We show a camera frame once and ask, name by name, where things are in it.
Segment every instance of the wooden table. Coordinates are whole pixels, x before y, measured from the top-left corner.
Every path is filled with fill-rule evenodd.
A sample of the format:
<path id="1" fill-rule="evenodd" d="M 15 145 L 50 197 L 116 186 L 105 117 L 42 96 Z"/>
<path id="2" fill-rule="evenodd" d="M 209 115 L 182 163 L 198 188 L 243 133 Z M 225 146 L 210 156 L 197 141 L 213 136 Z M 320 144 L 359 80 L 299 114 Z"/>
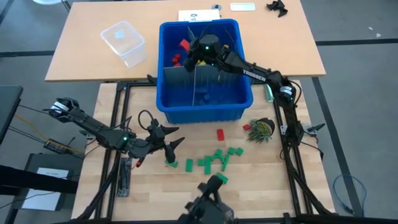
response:
<path id="1" fill-rule="evenodd" d="M 110 123 L 115 83 L 102 84 L 99 89 L 94 117 L 106 124 Z M 192 173 L 185 172 L 185 160 L 195 161 L 204 155 L 214 154 L 216 149 L 227 150 L 228 147 L 242 147 L 245 152 L 241 157 L 232 156 L 224 175 L 229 182 L 221 187 L 223 201 L 231 206 L 239 218 L 281 217 L 282 213 L 294 214 L 289 190 L 289 182 L 284 161 L 279 157 L 282 149 L 278 129 L 268 143 L 248 143 L 247 132 L 242 125 L 251 119 L 268 117 L 275 120 L 272 104 L 266 101 L 264 86 L 252 86 L 254 103 L 245 110 L 242 119 L 224 123 L 199 123 L 179 125 L 180 130 L 167 137 L 173 141 L 185 136 L 176 149 L 179 165 L 176 169 L 165 165 L 164 153 L 156 152 L 149 155 L 140 168 L 132 171 L 130 197 L 115 200 L 114 221 L 128 220 L 175 220 L 184 210 L 184 205 L 200 193 L 197 185 L 206 182 L 209 175 L 203 174 L 203 167 L 195 166 Z M 173 126 L 155 106 L 155 87 L 131 88 L 127 117 L 132 116 L 130 128 L 139 138 L 147 136 L 146 131 L 137 123 L 140 110 L 149 110 L 159 122 L 165 126 Z M 119 118 L 122 103 L 119 107 Z M 297 116 L 303 123 L 310 123 L 307 106 L 302 96 L 298 102 Z M 142 117 L 144 124 L 149 123 L 147 116 Z M 225 141 L 218 141 L 217 129 L 224 129 Z M 316 146 L 313 138 L 305 136 L 303 141 Z M 300 145 L 303 168 L 308 186 L 324 204 L 333 211 L 328 183 L 323 171 L 319 152 L 304 144 Z M 100 182 L 104 150 L 97 149 L 84 160 L 80 176 L 80 184 L 76 193 L 72 217 L 77 217 L 91 202 Z M 219 172 L 218 162 L 212 165 L 212 173 Z M 103 207 L 105 213 L 108 205 L 108 194 Z"/>
<path id="2" fill-rule="evenodd" d="M 232 2 L 253 2 L 255 11 L 233 12 Z M 284 0 L 289 13 L 278 18 L 265 5 L 272 0 L 199 0 L 74 2 L 46 81 L 134 80 L 157 75 L 159 27 L 177 21 L 178 11 L 222 7 L 223 19 L 235 19 L 248 62 L 287 76 L 325 75 L 321 58 L 299 0 Z M 130 22 L 146 40 L 145 61 L 128 69 L 101 38 L 101 31 Z"/>

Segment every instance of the blue cable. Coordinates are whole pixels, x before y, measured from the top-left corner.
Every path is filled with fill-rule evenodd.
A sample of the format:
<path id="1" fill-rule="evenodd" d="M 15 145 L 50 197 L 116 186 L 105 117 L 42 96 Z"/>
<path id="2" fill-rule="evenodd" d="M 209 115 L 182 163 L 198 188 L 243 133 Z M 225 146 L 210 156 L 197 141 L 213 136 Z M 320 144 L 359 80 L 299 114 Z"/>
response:
<path id="1" fill-rule="evenodd" d="M 343 206 L 344 210 L 346 210 L 348 213 L 354 215 L 354 210 L 352 208 L 350 208 L 349 206 L 347 206 L 338 196 L 337 191 L 336 191 L 336 181 L 340 178 L 340 177 L 350 177 L 354 180 L 356 180 L 363 188 L 364 190 L 364 196 L 362 199 L 362 216 L 365 217 L 365 200 L 366 200 L 366 196 L 368 194 L 368 191 L 366 190 L 365 185 L 356 177 L 353 177 L 352 175 L 347 175 L 347 174 L 341 174 L 339 176 L 336 177 L 336 179 L 333 181 L 333 193 L 336 195 L 337 199 L 340 201 L 341 205 Z"/>

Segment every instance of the red block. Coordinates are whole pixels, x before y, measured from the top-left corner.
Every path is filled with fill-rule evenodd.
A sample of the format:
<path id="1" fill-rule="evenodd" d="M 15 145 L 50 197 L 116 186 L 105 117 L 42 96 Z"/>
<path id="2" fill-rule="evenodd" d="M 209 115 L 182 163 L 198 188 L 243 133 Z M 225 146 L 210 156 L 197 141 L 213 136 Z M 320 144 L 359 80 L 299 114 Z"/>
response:
<path id="1" fill-rule="evenodd" d="M 180 42 L 180 46 L 183 47 L 185 49 L 185 51 L 189 51 L 190 47 L 189 47 L 189 42 L 187 40 L 183 39 Z"/>
<path id="2" fill-rule="evenodd" d="M 173 65 L 175 65 L 176 63 L 178 63 L 178 61 L 179 61 L 179 59 L 177 59 L 177 58 L 173 58 L 173 60 L 172 60 L 172 62 L 173 62 Z"/>
<path id="3" fill-rule="evenodd" d="M 243 126 L 243 129 L 244 129 L 245 131 L 251 129 L 250 124 L 245 124 L 245 125 Z"/>
<path id="4" fill-rule="evenodd" d="M 222 129 L 217 129 L 217 137 L 219 141 L 224 141 L 224 131 Z"/>

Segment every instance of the blue plastic bin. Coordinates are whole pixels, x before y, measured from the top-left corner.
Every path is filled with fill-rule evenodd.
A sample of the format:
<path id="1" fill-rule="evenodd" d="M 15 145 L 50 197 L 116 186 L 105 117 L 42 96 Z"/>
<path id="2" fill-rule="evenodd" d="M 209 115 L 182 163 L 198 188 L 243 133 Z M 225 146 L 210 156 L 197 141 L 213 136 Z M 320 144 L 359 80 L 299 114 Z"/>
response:
<path id="1" fill-rule="evenodd" d="M 217 35 L 221 45 L 229 45 L 232 51 L 244 58 L 239 26 L 233 19 L 163 23 L 159 32 L 157 108 L 173 124 L 240 119 L 244 109 L 253 103 L 247 76 L 220 73 L 210 65 L 196 66 L 190 73 L 184 67 L 173 67 L 175 54 L 181 54 L 181 64 L 187 57 L 178 45 L 182 39 L 189 41 L 188 27 L 196 37 L 206 28 L 207 34 Z"/>

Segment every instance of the yellow wire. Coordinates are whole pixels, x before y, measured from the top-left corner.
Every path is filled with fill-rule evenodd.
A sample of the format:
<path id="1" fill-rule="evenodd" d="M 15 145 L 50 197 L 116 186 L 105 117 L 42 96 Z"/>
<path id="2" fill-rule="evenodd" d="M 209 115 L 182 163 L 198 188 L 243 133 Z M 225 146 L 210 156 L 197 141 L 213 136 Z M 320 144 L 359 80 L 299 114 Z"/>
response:
<path id="1" fill-rule="evenodd" d="M 44 141 L 51 142 L 52 144 L 54 144 L 54 145 L 56 145 L 56 146 L 63 147 L 63 148 L 65 148 L 65 149 L 68 149 L 69 151 L 72 151 L 72 152 L 75 152 L 75 153 L 81 153 L 81 152 L 80 152 L 79 150 L 77 150 L 77 149 L 74 149 L 74 148 L 71 148 L 71 147 L 68 147 L 68 146 L 59 144 L 59 143 L 57 143 L 57 142 L 54 142 L 54 141 L 52 141 L 52 140 L 49 140 L 49 139 L 46 138 L 46 137 L 45 137 L 45 136 L 44 136 L 44 135 L 43 135 L 31 122 L 30 122 L 30 121 L 28 121 L 28 120 L 26 120 L 25 118 L 19 116 L 18 114 L 15 114 L 15 117 L 18 118 L 18 119 L 20 119 L 20 120 L 23 121 L 24 123 L 28 124 L 29 127 L 30 127 L 36 134 L 38 134 L 39 137 L 40 137 L 41 139 L 43 139 Z"/>

